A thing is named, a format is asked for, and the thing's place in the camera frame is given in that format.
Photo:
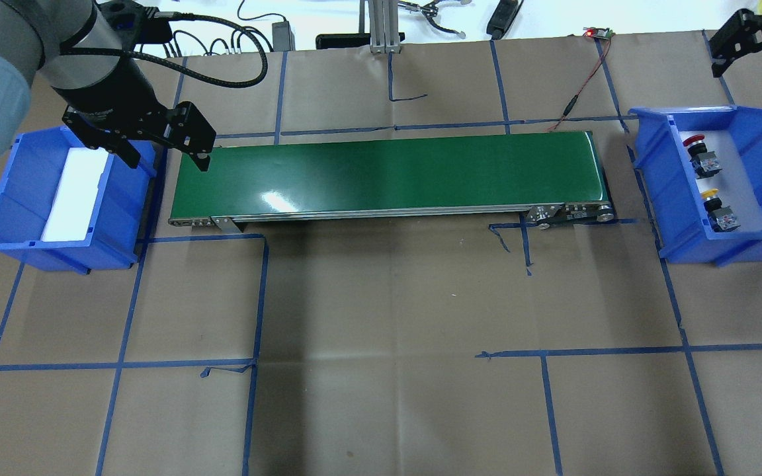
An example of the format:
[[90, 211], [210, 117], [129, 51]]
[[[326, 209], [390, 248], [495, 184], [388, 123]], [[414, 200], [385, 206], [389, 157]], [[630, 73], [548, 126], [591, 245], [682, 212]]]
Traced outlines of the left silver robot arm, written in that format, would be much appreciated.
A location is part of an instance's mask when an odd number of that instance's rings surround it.
[[130, 168], [144, 139], [207, 171], [216, 134], [190, 102], [163, 106], [94, 1], [0, 1], [0, 156], [13, 143], [42, 76], [67, 104], [62, 121], [89, 149]]

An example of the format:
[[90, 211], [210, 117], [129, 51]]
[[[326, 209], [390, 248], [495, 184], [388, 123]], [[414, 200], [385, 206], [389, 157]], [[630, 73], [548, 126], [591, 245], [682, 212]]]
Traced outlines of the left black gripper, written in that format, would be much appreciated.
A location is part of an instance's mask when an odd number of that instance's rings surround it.
[[61, 89], [67, 110], [62, 120], [91, 149], [105, 149], [131, 169], [140, 164], [135, 139], [186, 153], [200, 172], [209, 171], [214, 127], [189, 100], [167, 108], [160, 103], [142, 70], [130, 58], [94, 85]]

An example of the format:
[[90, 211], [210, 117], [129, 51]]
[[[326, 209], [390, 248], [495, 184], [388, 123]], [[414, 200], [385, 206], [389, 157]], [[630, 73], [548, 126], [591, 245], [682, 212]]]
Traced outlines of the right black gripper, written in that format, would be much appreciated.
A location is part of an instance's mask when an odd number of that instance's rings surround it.
[[762, 51], [762, 13], [738, 9], [710, 39], [712, 75], [723, 74], [738, 58]]

